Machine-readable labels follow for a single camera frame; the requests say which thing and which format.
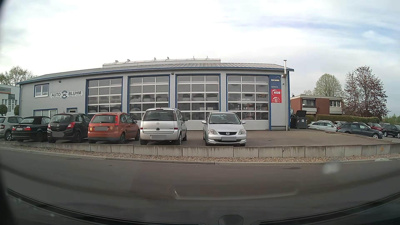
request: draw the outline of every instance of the rear windshield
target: rear windshield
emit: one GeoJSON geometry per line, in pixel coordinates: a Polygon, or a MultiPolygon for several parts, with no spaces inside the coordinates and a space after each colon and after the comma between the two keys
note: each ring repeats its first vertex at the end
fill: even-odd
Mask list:
{"type": "Polygon", "coordinates": [[[68,115],[68,114],[61,114],[61,115],[54,115],[51,118],[51,122],[70,122],[73,119],[72,115],[68,115]]]}
{"type": "Polygon", "coordinates": [[[91,123],[115,123],[114,115],[94,116],[91,123]]]}
{"type": "Polygon", "coordinates": [[[149,110],[144,114],[143,121],[176,121],[176,116],[173,110],[149,110]]]}

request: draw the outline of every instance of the metal roof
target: metal roof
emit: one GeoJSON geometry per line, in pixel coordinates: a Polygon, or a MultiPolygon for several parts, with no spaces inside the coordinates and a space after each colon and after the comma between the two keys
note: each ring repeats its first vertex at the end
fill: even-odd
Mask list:
{"type": "Polygon", "coordinates": [[[176,63],[176,64],[156,64],[156,65],[138,65],[138,66],[121,66],[112,68],[95,68],[87,70],[75,70],[68,72],[52,73],[37,76],[29,80],[19,82],[19,84],[32,83],[37,81],[45,81],[59,79],[72,76],[88,76],[94,74],[133,72],[141,70],[187,70],[187,69],[250,69],[250,70],[284,70],[284,67],[278,64],[269,63],[176,63]]]}

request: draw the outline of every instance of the car headlight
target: car headlight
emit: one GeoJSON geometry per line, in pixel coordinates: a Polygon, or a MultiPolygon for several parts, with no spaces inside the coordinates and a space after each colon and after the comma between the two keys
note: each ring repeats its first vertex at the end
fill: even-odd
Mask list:
{"type": "Polygon", "coordinates": [[[246,130],[245,130],[245,129],[240,130],[240,131],[239,131],[239,134],[240,134],[240,135],[246,134],[246,130]]]}
{"type": "Polygon", "coordinates": [[[209,130],[208,130],[208,134],[209,134],[209,135],[216,135],[217,132],[216,132],[214,129],[209,129],[209,130]]]}

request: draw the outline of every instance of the sign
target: sign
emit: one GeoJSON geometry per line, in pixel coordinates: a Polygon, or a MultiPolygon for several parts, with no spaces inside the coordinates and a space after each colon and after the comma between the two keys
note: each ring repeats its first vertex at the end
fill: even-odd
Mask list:
{"type": "Polygon", "coordinates": [[[62,92],[56,92],[56,93],[52,93],[50,95],[50,98],[62,98],[62,99],[66,99],[68,97],[80,97],[83,95],[83,91],[81,90],[74,90],[74,91],[62,91],[62,92]]]}
{"type": "Polygon", "coordinates": [[[11,88],[0,87],[0,93],[11,94],[11,88]]]}
{"type": "Polygon", "coordinates": [[[280,76],[270,76],[271,103],[282,103],[280,76]]]}

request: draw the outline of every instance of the red sign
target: red sign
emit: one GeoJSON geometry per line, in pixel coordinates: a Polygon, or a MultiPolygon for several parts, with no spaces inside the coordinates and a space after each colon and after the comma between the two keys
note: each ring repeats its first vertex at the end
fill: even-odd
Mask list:
{"type": "Polygon", "coordinates": [[[281,89],[271,89],[271,103],[282,103],[281,89]]]}

